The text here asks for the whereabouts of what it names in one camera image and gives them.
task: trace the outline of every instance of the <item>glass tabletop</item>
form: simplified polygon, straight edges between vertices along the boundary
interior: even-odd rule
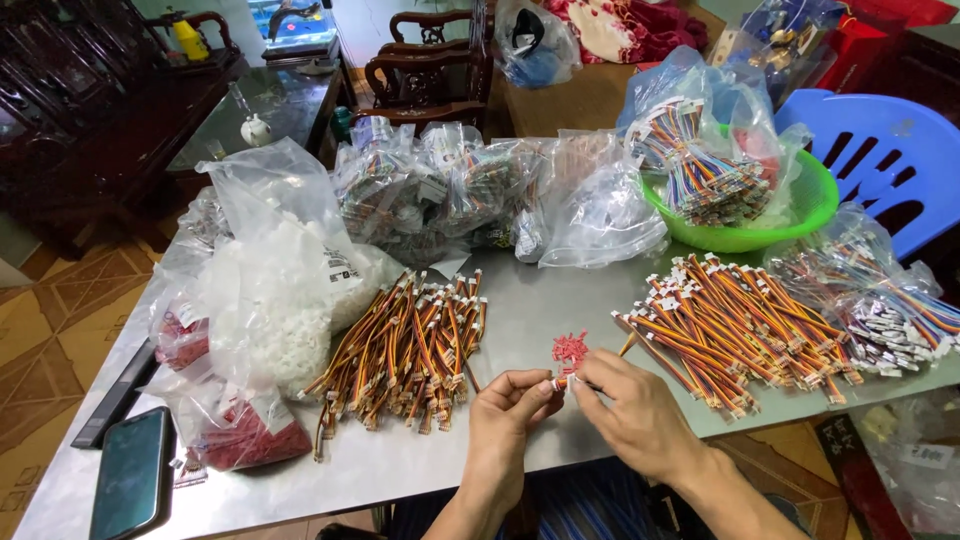
[[[274,141],[289,136],[305,146],[335,73],[304,75],[297,72],[295,65],[255,67],[237,80],[236,87],[243,95],[249,114],[256,113],[270,126]],[[240,136],[240,127],[246,120],[240,100],[227,92],[167,170],[191,170],[200,161],[213,160],[208,147],[215,147],[211,144],[214,141],[220,143],[227,155],[247,150],[250,145]]]

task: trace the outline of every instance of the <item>aquarium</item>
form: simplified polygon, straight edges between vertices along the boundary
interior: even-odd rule
[[[306,53],[329,54],[337,36],[329,0],[247,0],[257,30],[267,44],[263,58]]]

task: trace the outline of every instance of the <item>yellow spray bottle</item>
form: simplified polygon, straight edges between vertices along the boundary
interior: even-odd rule
[[[177,41],[180,42],[180,46],[183,47],[183,52],[186,53],[186,57],[190,61],[204,61],[210,56],[210,51],[206,49],[204,41],[200,38],[200,34],[194,30],[190,23],[183,20],[183,16],[186,12],[175,12],[174,9],[170,6],[167,7],[168,12],[163,15],[163,18],[167,19],[170,23],[170,26],[174,29],[174,34],[177,35]]]

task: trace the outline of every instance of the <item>plastic chair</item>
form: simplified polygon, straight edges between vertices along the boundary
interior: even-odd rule
[[[953,162],[960,159],[960,130],[939,113],[895,97],[802,89],[777,112],[777,132],[796,122],[814,133],[810,154],[833,173],[841,201],[862,204],[874,218],[886,212],[896,219],[923,206],[893,234],[897,258],[960,222]]]

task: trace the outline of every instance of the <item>fish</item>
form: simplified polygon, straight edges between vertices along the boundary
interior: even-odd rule
[[[306,8],[293,8],[293,0],[283,0],[280,4],[280,7],[276,9],[273,15],[270,17],[270,30],[267,33],[267,39],[271,43],[276,43],[276,33],[280,30],[280,25],[283,24],[283,19],[289,17],[290,15],[295,15],[298,17],[309,18],[317,14],[320,10],[320,2],[314,2],[309,7]]]

